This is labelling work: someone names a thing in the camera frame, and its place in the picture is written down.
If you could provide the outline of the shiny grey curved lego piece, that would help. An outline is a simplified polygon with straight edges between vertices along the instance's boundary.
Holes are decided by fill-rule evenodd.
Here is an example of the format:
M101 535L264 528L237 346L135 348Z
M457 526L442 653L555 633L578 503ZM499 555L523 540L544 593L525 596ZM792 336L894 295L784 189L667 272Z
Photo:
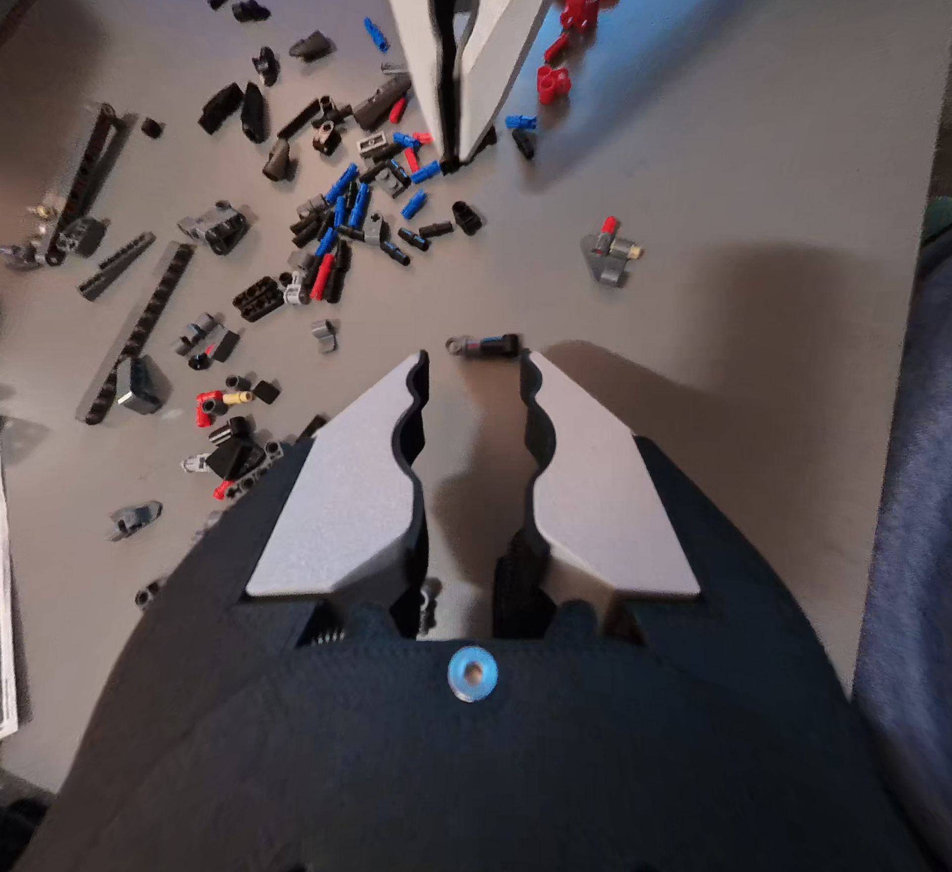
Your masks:
M1 440L4 458L10 465L24 461L48 436L50 430L41 423L2 416Z

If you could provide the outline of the dark grey lego connector block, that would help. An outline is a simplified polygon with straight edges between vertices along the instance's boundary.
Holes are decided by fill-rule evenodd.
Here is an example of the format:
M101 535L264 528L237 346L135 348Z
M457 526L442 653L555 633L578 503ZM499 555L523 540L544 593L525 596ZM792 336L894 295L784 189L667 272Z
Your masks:
M244 212L228 200L218 200L198 216L187 216L177 222L178 229L188 238L204 245L213 254L224 257L242 241L250 229Z

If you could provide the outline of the long dark grey lego beam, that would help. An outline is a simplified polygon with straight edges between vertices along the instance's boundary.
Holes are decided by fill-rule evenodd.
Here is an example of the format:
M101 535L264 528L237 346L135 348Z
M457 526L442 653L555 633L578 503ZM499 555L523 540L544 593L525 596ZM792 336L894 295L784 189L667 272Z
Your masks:
M89 211L96 189L108 174L115 143L122 140L125 130L125 119L113 105L94 102L84 107L74 143L39 202L28 211L35 223L34 231L17 242L4 244L22 243L28 237L39 236L45 261L41 268L60 266L67 256L56 249L56 238L71 221Z

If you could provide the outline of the dark grey cross-hole lego beam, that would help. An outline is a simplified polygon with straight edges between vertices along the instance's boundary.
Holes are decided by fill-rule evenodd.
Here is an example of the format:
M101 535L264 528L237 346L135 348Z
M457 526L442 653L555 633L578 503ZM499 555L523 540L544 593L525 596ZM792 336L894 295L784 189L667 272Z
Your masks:
M110 542L124 541L145 527L155 523L163 513L164 506L157 500L116 509L110 513Z

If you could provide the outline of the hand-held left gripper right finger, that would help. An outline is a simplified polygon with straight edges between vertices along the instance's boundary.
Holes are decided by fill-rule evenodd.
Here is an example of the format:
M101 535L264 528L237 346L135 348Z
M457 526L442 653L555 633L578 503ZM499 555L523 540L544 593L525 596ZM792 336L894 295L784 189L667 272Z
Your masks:
M701 595L635 433L535 350L521 356L536 463L524 533L553 604L587 603L602 628L632 601Z

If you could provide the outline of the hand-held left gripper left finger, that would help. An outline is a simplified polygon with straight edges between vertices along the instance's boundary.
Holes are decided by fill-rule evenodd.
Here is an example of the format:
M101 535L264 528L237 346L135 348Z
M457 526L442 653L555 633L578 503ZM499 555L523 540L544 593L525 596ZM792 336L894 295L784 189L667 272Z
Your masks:
M379 604L417 624L428 536L421 481L429 356L411 354L320 428L245 594Z

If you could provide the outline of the dark grey ribbed lego piece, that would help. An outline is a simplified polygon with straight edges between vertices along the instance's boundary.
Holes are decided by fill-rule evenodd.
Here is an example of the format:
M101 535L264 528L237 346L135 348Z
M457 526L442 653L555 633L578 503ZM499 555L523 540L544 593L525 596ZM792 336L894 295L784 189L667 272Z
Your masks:
M78 284L78 294L89 302L99 299L105 291L156 241L152 232L144 232L103 259L89 278Z

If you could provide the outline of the dark grey lego hinge piece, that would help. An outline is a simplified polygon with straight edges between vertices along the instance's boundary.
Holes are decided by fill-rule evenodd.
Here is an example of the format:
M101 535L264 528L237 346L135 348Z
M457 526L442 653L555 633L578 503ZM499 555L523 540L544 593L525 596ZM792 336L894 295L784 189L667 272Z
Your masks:
M241 338L239 332L229 329L216 316L202 312L175 338L173 352L183 357L190 369L202 371L214 363L226 362Z

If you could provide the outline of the dark grey wedge red pin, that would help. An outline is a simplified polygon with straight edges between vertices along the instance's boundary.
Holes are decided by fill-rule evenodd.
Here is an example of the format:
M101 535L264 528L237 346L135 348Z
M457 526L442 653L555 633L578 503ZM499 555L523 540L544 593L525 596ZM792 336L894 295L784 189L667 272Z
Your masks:
M628 265L640 260L645 250L620 235L619 219L607 215L597 233L587 234L580 241L583 259L596 284L619 288L625 285Z

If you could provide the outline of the long dark grey lego plate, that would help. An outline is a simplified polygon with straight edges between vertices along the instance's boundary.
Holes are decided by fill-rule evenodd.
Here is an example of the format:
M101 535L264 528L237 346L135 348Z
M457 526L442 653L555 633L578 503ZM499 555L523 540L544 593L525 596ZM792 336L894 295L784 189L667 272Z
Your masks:
M74 418L87 426L101 424L113 406L117 392L117 367L129 357L139 357L175 289L196 253L193 243L173 241L162 253L146 288L120 326L89 378L75 409Z

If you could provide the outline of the pile of small lego pins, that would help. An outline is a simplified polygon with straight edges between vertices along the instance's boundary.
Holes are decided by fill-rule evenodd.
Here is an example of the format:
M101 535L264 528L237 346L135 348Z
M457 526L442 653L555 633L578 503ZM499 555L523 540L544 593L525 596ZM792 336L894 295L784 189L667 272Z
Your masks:
M407 269L410 249L428 252L435 237L463 226L458 204L453 219L412 228L429 200L425 185L451 169L448 161L420 162L420 150L431 143L423 133L365 140L363 146L376 146L363 153L368 164L348 165L328 194L299 207L290 233L301 255L294 271L281 278L289 304L339 301L356 246Z

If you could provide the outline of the sticker sheet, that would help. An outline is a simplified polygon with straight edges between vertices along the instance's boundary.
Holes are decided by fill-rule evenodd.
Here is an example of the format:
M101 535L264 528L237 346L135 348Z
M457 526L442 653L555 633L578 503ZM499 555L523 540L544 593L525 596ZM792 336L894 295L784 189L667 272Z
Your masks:
M19 729L11 570L6 488L1 477L1 740Z

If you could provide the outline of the dark grey curved lego half-beam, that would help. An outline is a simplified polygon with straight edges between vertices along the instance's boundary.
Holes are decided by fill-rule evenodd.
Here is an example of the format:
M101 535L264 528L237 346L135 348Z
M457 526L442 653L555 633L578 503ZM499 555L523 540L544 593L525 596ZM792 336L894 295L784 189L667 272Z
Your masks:
M55 247L62 254L89 259L100 247L108 222L86 214L71 221L57 236Z

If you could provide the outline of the dark grey lego wedge panel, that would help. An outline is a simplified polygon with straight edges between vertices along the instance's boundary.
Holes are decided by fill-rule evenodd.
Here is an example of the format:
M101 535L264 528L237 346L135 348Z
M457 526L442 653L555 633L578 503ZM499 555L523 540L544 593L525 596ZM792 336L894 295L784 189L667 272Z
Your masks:
M150 356L124 357L115 371L113 403L117 407L143 416L158 414L165 408L173 384Z

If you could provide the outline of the dark grey lego pin joiner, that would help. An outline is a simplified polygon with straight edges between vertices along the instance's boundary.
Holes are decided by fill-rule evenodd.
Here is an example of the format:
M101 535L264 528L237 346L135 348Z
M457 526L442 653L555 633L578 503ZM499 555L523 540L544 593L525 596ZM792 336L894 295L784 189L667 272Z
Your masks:
M455 336L446 340L446 351L455 357L467 360L511 360L522 350L521 337L517 333L497 336Z

